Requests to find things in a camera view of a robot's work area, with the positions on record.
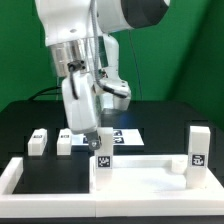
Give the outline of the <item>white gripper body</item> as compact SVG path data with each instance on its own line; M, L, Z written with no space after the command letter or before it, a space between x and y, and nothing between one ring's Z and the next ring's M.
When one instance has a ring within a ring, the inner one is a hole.
M62 81L62 96L67 122L73 134L90 133L97 130L98 117L95 109L93 78L90 73L73 74L77 99L74 98L70 78Z

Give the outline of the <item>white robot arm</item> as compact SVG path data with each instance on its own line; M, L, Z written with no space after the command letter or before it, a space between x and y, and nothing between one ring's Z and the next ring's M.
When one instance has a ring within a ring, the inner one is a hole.
M98 150L100 113L125 111L128 83L118 74L119 45L113 32L158 24L171 0L35 0L62 96L68 126Z

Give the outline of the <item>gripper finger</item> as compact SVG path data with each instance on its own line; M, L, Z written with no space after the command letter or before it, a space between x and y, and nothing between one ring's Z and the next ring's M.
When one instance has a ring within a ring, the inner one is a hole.
M97 131L87 133L86 138L91 150L98 150L101 147L101 138Z

